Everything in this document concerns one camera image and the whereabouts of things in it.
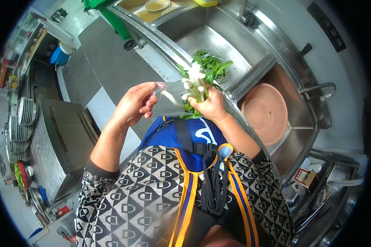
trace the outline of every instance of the faucet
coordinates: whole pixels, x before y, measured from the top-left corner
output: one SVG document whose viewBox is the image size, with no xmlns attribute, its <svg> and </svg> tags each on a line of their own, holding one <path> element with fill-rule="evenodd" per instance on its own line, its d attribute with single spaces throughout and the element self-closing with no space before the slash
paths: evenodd
<svg viewBox="0 0 371 247">
<path fill-rule="evenodd" d="M 323 83 L 323 84 L 320 84 L 320 85 L 307 87 L 307 88 L 301 89 L 299 92 L 301 94 L 305 94 L 306 98 L 308 100 L 310 100 L 311 97 L 307 94 L 308 92 L 311 92 L 311 91 L 316 90 L 316 89 L 321 89 L 321 88 L 324 88 L 324 87 L 327 87 L 327 86 L 332 87 L 332 89 L 330 91 L 328 91 L 328 93 L 326 93 L 325 95 L 320 96 L 320 101 L 321 102 L 324 102 L 327 99 L 329 99 L 332 96 L 334 96 L 334 93 L 337 90 L 337 86 L 334 83 L 332 83 L 332 82 L 327 82 L 327 83 Z"/>
<path fill-rule="evenodd" d="M 244 0 L 242 8 L 239 12 L 238 21 L 242 22 L 245 26 L 251 27 L 253 29 L 257 29 L 259 22 L 258 19 L 253 13 L 246 10 L 248 0 Z"/>
</svg>

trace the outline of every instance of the blue bucket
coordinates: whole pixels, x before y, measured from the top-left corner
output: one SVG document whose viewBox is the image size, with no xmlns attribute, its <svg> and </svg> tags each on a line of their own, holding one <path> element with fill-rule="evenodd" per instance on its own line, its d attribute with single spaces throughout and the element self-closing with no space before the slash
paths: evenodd
<svg viewBox="0 0 371 247">
<path fill-rule="evenodd" d="M 58 46 L 51 56 L 51 63 L 58 66 L 64 66 L 69 60 L 69 55 L 66 55 Z"/>
</svg>

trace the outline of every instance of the green trash bin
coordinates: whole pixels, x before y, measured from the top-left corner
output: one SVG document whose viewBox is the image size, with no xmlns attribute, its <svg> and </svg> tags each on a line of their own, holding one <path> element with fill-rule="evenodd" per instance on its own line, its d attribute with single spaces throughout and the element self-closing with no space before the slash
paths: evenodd
<svg viewBox="0 0 371 247">
<path fill-rule="evenodd" d="M 111 3 L 113 3 L 113 0 L 84 0 L 84 10 L 99 10 L 102 15 L 109 21 L 109 23 L 114 27 L 116 33 L 118 33 L 119 36 L 121 36 L 121 38 L 124 40 L 124 49 L 131 50 L 133 47 L 136 46 L 136 42 L 130 35 L 127 27 L 122 22 L 122 20 L 106 8 Z"/>
</svg>

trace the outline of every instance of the stainless steel sink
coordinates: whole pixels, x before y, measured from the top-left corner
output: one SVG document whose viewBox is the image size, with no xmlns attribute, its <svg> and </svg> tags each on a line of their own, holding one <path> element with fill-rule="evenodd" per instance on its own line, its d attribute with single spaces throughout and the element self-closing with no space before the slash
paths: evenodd
<svg viewBox="0 0 371 247">
<path fill-rule="evenodd" d="M 218 7 L 193 7 L 156 28 L 191 56 L 205 49 L 232 61 L 226 81 L 220 84 L 224 90 L 243 82 L 257 63 L 269 55 L 252 32 Z"/>
<path fill-rule="evenodd" d="M 276 64 L 262 79 L 263 82 L 274 86 L 283 96 L 288 111 L 286 130 L 282 138 L 275 144 L 265 146 L 279 174 L 286 177 L 293 174 L 293 167 L 301 158 L 302 152 L 316 131 L 316 123 L 311 119 L 307 106 L 283 68 Z"/>
<path fill-rule="evenodd" d="M 200 49 L 233 62 L 227 80 L 221 83 L 225 106 L 271 157 L 274 172 L 284 185 L 301 165 L 320 130 L 311 101 L 299 92 L 304 84 L 316 80 L 285 35 L 272 22 L 262 21 L 268 20 L 266 16 L 253 9 L 260 25 L 251 29 L 237 20 L 240 7 L 234 4 L 231 1 L 205 8 L 193 2 L 149 23 L 118 5 L 109 9 L 174 66 L 180 64 L 187 69 L 192 55 Z M 266 147 L 238 105 L 262 78 L 281 92 L 288 109 L 285 134 Z"/>
</svg>

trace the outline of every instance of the right hand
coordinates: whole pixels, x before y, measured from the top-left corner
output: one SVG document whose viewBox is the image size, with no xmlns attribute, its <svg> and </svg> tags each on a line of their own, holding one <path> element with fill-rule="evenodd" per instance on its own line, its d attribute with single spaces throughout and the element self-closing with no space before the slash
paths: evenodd
<svg viewBox="0 0 371 247">
<path fill-rule="evenodd" d="M 223 95 L 214 86 L 207 85 L 207 89 L 209 97 L 204 102 L 199 103 L 193 97 L 188 97 L 188 102 L 204 117 L 217 124 L 228 115 L 224 107 Z"/>
</svg>

